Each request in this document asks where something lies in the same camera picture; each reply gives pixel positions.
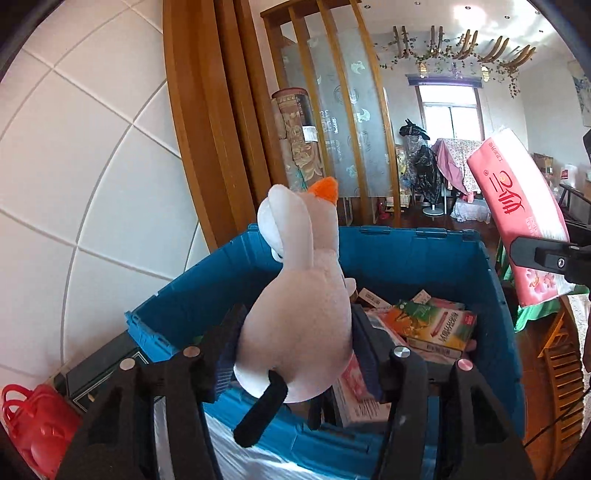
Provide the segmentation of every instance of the window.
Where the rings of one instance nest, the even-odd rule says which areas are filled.
[[[431,143],[438,138],[484,140],[478,90],[459,85],[418,85],[418,102]]]

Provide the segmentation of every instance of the black plastic bag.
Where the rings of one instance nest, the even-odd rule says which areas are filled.
[[[423,145],[414,158],[417,170],[415,188],[425,195],[426,201],[436,205],[441,195],[441,172],[437,167],[437,156],[428,146]]]
[[[398,132],[401,137],[406,137],[408,135],[415,135],[418,137],[422,137],[423,140],[431,140],[431,138],[427,135],[427,132],[423,130],[420,126],[412,123],[407,118],[407,124],[400,127],[400,131]]]

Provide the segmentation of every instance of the red bag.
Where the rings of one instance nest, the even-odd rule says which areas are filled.
[[[25,400],[7,400],[11,391],[24,395]],[[2,416],[9,437],[28,466],[54,480],[80,426],[74,409],[49,385],[38,385],[31,391],[12,384],[2,390]]]

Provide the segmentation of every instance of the plush duck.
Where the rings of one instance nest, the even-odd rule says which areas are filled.
[[[286,403],[309,400],[351,359],[355,281],[339,265],[337,198],[329,177],[305,193],[275,185],[259,207],[259,231],[283,268],[256,300],[238,340],[234,372],[256,398],[274,371],[287,385]]]

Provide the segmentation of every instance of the screw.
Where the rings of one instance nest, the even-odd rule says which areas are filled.
[[[135,367],[135,360],[133,358],[124,358],[119,364],[121,370],[131,370]]]
[[[185,350],[183,350],[183,355],[188,358],[194,358],[201,355],[201,349],[198,346],[189,345]]]
[[[470,362],[467,358],[460,358],[457,361],[457,366],[460,370],[464,370],[464,372],[469,372],[474,367],[474,364]]]
[[[397,346],[394,349],[394,355],[396,355],[398,358],[407,358],[410,356],[410,349],[405,346]]]

